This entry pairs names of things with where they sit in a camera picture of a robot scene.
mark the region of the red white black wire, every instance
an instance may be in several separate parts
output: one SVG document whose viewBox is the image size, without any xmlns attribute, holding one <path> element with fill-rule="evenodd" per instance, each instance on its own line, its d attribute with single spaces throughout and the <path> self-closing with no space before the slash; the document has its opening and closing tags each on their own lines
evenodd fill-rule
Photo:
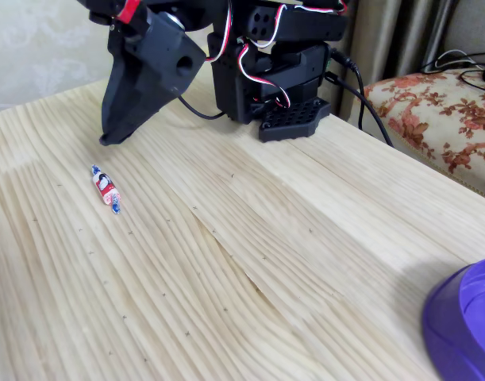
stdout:
<svg viewBox="0 0 485 381">
<path fill-rule="evenodd" d="M 221 45 L 221 49 L 219 49 L 219 53 L 215 57 L 207 57 L 206 62 L 216 62 L 219 60 L 219 57 L 223 55 L 226 50 L 226 45 L 228 45 L 229 39 L 229 31 L 232 28 L 232 2 L 228 0 L 228 14 L 226 15 L 226 25 L 225 25 L 225 34 L 223 36 L 223 43 Z"/>
<path fill-rule="evenodd" d="M 281 86 L 278 86 L 275 83 L 272 83 L 271 81 L 268 81 L 266 79 L 259 78 L 259 77 L 254 77 L 254 76 L 249 75 L 248 73 L 245 72 L 244 65 L 242 64 L 242 59 L 244 58 L 244 56 L 246 55 L 246 53 L 248 52 L 248 50 L 249 50 L 249 44 L 245 44 L 244 47 L 241 50 L 241 53 L 239 54 L 238 65 L 239 65 L 239 70 L 241 71 L 241 73 L 245 77 L 251 79 L 253 82 L 262 83 L 264 85 L 271 85 L 271 86 L 274 86 L 274 87 L 277 87 L 278 89 L 280 89 L 281 92 L 284 95 L 284 98 L 286 99 L 286 107 L 290 107 L 290 105 L 291 105 L 290 98 L 288 98 L 287 92 Z M 276 101 L 275 102 L 279 106 L 282 106 L 283 107 L 283 105 L 281 104 L 281 101 L 279 100 L 279 98 L 276 98 Z"/>
<path fill-rule="evenodd" d="M 343 0 L 338 0 L 338 1 L 343 6 L 342 10 L 335 10 L 334 8 L 312 8 L 310 6 L 294 6 L 294 9 L 302 9 L 308 12 L 343 14 L 344 12 L 346 12 L 348 7 L 346 6 L 346 3 Z M 277 12 L 275 13 L 274 33 L 272 34 L 271 39 L 264 44 L 258 44 L 256 41 L 251 40 L 251 42 L 255 46 L 263 49 L 263 48 L 266 48 L 267 46 L 270 46 L 274 42 L 275 36 L 277 35 L 277 31 L 279 29 L 279 23 L 281 22 L 281 16 L 283 15 L 283 11 L 286 9 L 287 9 L 287 6 L 285 4 L 281 4 L 277 9 Z"/>
</svg>

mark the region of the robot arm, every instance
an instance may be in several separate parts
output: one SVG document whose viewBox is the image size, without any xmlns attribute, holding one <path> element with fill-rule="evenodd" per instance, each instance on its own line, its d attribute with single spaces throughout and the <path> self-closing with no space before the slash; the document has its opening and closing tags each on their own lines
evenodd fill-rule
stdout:
<svg viewBox="0 0 485 381">
<path fill-rule="evenodd" d="M 108 50 L 114 65 L 102 103 L 103 145 L 120 144 L 186 91 L 206 55 L 185 32 L 210 24 L 214 24 L 208 38 L 210 54 L 221 56 L 212 64 L 221 111 L 242 123 L 262 119 L 263 127 L 279 127 L 275 121 L 290 111 L 292 103 L 314 103 L 316 107 L 308 109 L 314 114 L 313 124 L 328 114 L 316 93 L 329 58 L 329 47 L 323 41 L 340 40 L 345 30 L 345 17 L 338 15 L 341 5 L 345 6 L 341 0 L 309 0 L 307 8 L 301 9 L 289 6 L 279 20 L 279 3 L 260 0 L 78 1 L 90 11 L 93 22 L 110 26 Z M 325 7 L 332 8 L 324 13 Z M 229 39 L 224 38 L 227 30 Z M 238 37 L 244 38 L 243 44 Z M 250 39 L 273 39 L 277 44 L 269 55 L 250 44 Z M 243 49 L 245 70 L 242 66 L 239 70 Z M 256 77 L 259 83 L 251 79 Z M 279 89 L 289 102 L 275 112 L 277 106 L 269 100 L 277 97 Z M 301 123 L 294 125 L 289 123 L 288 132 L 277 136 L 311 134 L 310 122 L 305 129 Z"/>
</svg>

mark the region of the wooden table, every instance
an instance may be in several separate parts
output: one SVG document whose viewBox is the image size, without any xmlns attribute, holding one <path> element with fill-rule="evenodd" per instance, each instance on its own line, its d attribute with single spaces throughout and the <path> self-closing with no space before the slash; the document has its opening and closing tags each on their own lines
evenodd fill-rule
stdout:
<svg viewBox="0 0 485 381">
<path fill-rule="evenodd" d="M 484 198 L 332 116 L 262 144 L 175 101 L 104 148 L 105 86 L 0 112 L 0 380 L 437 378 L 422 303 Z"/>
</svg>

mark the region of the mounting hole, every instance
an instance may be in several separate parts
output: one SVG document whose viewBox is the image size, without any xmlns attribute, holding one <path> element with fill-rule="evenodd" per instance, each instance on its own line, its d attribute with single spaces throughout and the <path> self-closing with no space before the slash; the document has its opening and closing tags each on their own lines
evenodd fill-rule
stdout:
<svg viewBox="0 0 485 381">
<path fill-rule="evenodd" d="M 177 74 L 181 77 L 185 77 L 189 73 L 191 73 L 191 69 L 193 68 L 193 60 L 188 57 L 182 57 L 179 62 L 177 62 Z"/>
</svg>

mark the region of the red component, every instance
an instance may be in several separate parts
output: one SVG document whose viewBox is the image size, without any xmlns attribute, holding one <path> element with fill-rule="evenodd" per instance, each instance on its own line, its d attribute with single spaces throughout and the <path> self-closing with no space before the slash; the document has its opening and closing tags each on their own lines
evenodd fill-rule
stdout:
<svg viewBox="0 0 485 381">
<path fill-rule="evenodd" d="M 130 23 L 139 4 L 140 0 L 126 0 L 124 9 L 118 14 L 117 18 L 124 24 Z"/>
</svg>

